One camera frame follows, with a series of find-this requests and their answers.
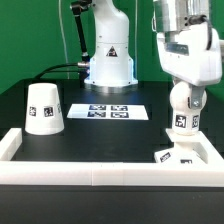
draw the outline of black tabletop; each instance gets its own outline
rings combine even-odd
[[[0,136],[23,130],[14,161],[154,162],[172,146],[171,84],[142,82],[136,91],[105,94],[80,88],[78,80],[44,80],[59,90],[63,132],[34,136],[24,131],[28,86],[16,83],[0,95]],[[200,129],[224,152],[224,103],[209,91]],[[144,105],[149,120],[68,119],[71,104]],[[202,223],[224,220],[223,188],[0,185],[0,223]]]

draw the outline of green wall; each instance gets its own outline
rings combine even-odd
[[[62,17],[69,62],[80,61],[80,47],[71,0],[62,0]],[[155,33],[151,31],[152,0],[138,0],[138,41],[135,53],[135,0],[114,0],[130,19],[130,55],[136,60],[138,80],[168,80],[161,71]],[[212,20],[224,39],[223,0],[212,0]],[[90,55],[95,48],[94,18],[91,11],[82,14]],[[65,63],[58,17],[58,0],[1,0],[0,5],[0,93],[17,81],[32,78],[47,67]],[[66,74],[53,77],[67,78]],[[212,91],[218,92],[223,83]]]

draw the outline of black sticker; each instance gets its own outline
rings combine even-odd
[[[112,118],[129,118],[127,112],[111,112]]]
[[[106,110],[106,105],[90,105],[89,110]]]
[[[99,112],[99,111],[89,111],[88,117],[106,117],[106,112]]]
[[[160,157],[160,161],[161,163],[165,162],[166,160],[168,160],[171,157],[170,153],[166,153],[165,155],[163,155],[162,157]]]
[[[54,109],[53,109],[53,107],[45,107],[44,108],[44,116],[45,117],[53,117],[54,116]]]
[[[192,164],[193,163],[193,161],[191,159],[181,159],[180,162],[182,164]]]
[[[199,116],[196,115],[193,117],[192,128],[197,128],[199,126]]]
[[[29,115],[33,116],[33,117],[36,117],[37,116],[37,108],[36,107],[30,107]]]
[[[175,126],[180,128],[186,128],[187,117],[182,115],[176,115]]]
[[[114,47],[112,46],[109,52],[107,53],[108,57],[117,57],[117,52],[115,51]]]
[[[111,106],[113,111],[128,111],[128,106]]]

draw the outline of white foam frame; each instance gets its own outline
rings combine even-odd
[[[224,187],[222,157],[203,133],[195,141],[207,164],[19,162],[10,161],[22,143],[12,128],[0,142],[0,184]]]

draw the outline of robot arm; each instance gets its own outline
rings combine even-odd
[[[192,114],[198,111],[199,117],[206,99],[205,86],[218,83],[222,77],[220,41],[209,21],[209,0],[154,0],[154,8],[161,67],[177,80],[175,84],[187,83],[182,84],[186,87],[185,95],[182,88],[179,88],[181,94],[176,90],[171,93],[173,129],[177,133],[193,134],[198,127],[192,128]],[[185,102],[182,109],[177,106],[180,101]],[[177,127],[176,107],[179,114],[190,119],[186,121],[188,130]]]
[[[194,150],[207,85],[222,77],[220,40],[209,21],[209,0],[154,0],[154,29],[162,69],[173,76],[170,94],[174,148],[156,152],[157,162],[202,164]]]
[[[96,27],[96,51],[90,58],[90,74],[85,87],[101,92],[122,92],[137,87],[133,76],[133,60],[128,53],[129,19],[115,8],[112,0],[86,0],[72,3],[80,42],[84,39],[79,29],[80,14],[91,6]],[[81,42],[84,56],[87,54],[84,41]]]

